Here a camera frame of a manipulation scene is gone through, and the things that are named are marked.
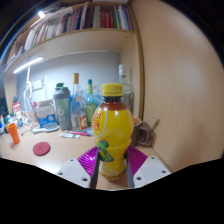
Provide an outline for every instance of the wooden desk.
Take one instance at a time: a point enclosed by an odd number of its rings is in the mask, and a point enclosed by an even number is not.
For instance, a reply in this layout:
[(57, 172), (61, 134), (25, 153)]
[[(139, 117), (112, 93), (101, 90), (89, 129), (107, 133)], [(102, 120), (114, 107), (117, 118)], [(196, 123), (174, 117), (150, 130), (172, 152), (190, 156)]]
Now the wooden desk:
[[(0, 137), (0, 155), (3, 159), (30, 164), (56, 174), (69, 158), (78, 158), (95, 146), (94, 137), (80, 136), (79, 139), (61, 138), (59, 134), (63, 132), (60, 129), (55, 132), (38, 134), (33, 134), (29, 131), (21, 136), (21, 133), (27, 129), (28, 126), (18, 129), (20, 142), (17, 145), (13, 143), (10, 134), (4, 134)], [(39, 142), (48, 142), (50, 144), (51, 149), (46, 155), (36, 156), (33, 153), (34, 145)], [(141, 146), (136, 148), (147, 156), (154, 155), (161, 160), (152, 148)], [(96, 188), (101, 190), (128, 189), (127, 174), (124, 173), (122, 178), (116, 182), (108, 182), (101, 175), (98, 175)]]

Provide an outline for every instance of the plastic bottle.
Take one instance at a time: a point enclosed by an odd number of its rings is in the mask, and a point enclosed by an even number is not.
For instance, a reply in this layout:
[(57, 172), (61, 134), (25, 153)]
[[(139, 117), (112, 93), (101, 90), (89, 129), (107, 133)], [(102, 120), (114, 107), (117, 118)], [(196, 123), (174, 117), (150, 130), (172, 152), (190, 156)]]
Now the plastic bottle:
[(86, 104), (79, 92), (79, 73), (73, 74), (71, 120), (74, 131), (83, 131), (84, 129), (87, 128)]
[(0, 135), (4, 135), (5, 132), (4, 132), (4, 128), (2, 126), (2, 123), (0, 122)]
[(4, 119), (4, 121), (5, 121), (5, 133), (9, 133), (9, 129), (8, 129), (8, 125), (9, 125), (8, 117), (6, 117), (6, 118)]
[(36, 107), (37, 107), (37, 102), (33, 102), (32, 104), (33, 117), (34, 117), (34, 121), (38, 123)]
[(91, 120), (96, 110), (96, 103), (93, 99), (93, 88), (92, 88), (92, 79), (88, 80), (88, 97), (86, 102), (86, 115), (87, 115), (87, 125), (91, 126)]
[(125, 66), (123, 64), (119, 65), (119, 83), (123, 85), (123, 97), (121, 101), (133, 113), (133, 87), (126, 82)]
[(100, 174), (108, 181), (119, 179), (126, 171), (124, 154), (131, 143), (134, 120), (130, 110), (121, 102), (122, 84), (103, 84), (104, 102), (92, 118), (92, 131), (102, 167)]
[(70, 91), (63, 87), (64, 83), (58, 83), (53, 94), (54, 106), (58, 124), (62, 131), (72, 130), (70, 115)]
[(4, 120), (3, 120), (3, 115), (1, 115), (1, 123), (2, 123), (2, 127), (3, 127), (3, 129), (5, 129), (5, 122), (4, 122)]

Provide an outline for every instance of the cup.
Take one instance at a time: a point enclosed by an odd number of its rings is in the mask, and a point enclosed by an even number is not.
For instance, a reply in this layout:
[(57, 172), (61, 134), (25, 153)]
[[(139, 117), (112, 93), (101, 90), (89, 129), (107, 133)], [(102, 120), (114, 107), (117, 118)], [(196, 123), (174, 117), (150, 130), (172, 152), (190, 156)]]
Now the cup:
[(15, 144), (18, 144), (20, 142), (20, 138), (19, 138), (19, 134), (18, 134), (18, 131), (17, 131), (17, 127), (16, 127), (16, 124), (15, 123), (12, 123), (8, 126), (8, 130), (9, 130), (9, 133), (12, 137), (12, 140)]
[(150, 133), (152, 130), (144, 126), (144, 122), (140, 118), (133, 117), (134, 119), (134, 130), (131, 136), (131, 146), (134, 147), (136, 145), (141, 146), (150, 146), (151, 142), (149, 142)]

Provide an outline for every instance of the pen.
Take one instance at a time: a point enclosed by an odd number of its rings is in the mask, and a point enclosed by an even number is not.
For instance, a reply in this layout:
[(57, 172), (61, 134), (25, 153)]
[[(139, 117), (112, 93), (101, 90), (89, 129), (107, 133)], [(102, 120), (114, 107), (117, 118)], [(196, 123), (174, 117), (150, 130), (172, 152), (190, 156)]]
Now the pen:
[(87, 133), (83, 133), (83, 132), (74, 132), (74, 131), (67, 131), (67, 133), (71, 133), (71, 134), (75, 134), (75, 135), (85, 135), (85, 136), (89, 136)]

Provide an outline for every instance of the bookshelf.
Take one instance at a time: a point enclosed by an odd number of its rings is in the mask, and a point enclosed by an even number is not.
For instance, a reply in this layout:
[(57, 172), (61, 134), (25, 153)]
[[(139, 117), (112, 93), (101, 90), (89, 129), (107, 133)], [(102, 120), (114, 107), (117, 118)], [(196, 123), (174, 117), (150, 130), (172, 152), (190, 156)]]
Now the bookshelf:
[[(70, 6), (67, 8), (58, 10), (51, 14), (51, 19), (56, 18), (57, 15), (63, 14), (64, 11), (71, 13), (77, 11), (80, 7), (84, 7), (85, 2), (74, 4), (74, 1), (70, 2)], [(116, 2), (89, 2), (88, 7), (94, 8), (100, 6), (104, 11), (110, 11), (114, 9), (114, 6), (118, 8), (121, 4)], [(44, 60), (50, 60), (56, 57), (62, 57), (68, 54), (75, 54), (81, 52), (94, 52), (94, 51), (111, 51), (121, 53), (121, 63), (128, 66), (126, 71), (127, 76), (132, 76), (134, 84), (134, 115), (142, 117), (143, 114), (143, 92), (144, 88), (140, 87), (140, 80), (143, 80), (142, 64), (143, 61), (139, 55), (141, 54), (140, 37), (137, 33), (137, 23), (134, 21), (134, 17), (131, 8), (128, 4), (125, 4), (129, 10), (133, 30), (118, 29), (118, 28), (85, 28), (80, 30), (73, 30), (70, 32), (61, 33), (57, 36), (45, 39), (44, 41), (35, 44), (29, 50), (25, 51), (22, 55), (18, 56), (15, 60), (10, 62), (11, 57), (17, 55), (21, 46), (25, 46), (26, 40), (32, 29), (40, 27), (43, 21), (37, 21), (34, 26), (30, 26), (25, 32), (19, 32), (17, 40), (15, 41), (13, 48), (7, 59), (8, 66), (4, 74), (4, 82), (6, 88), (7, 104), (12, 104), (13, 96), (16, 95), (16, 75), (13, 71), (31, 60), (32, 58), (43, 57)]]

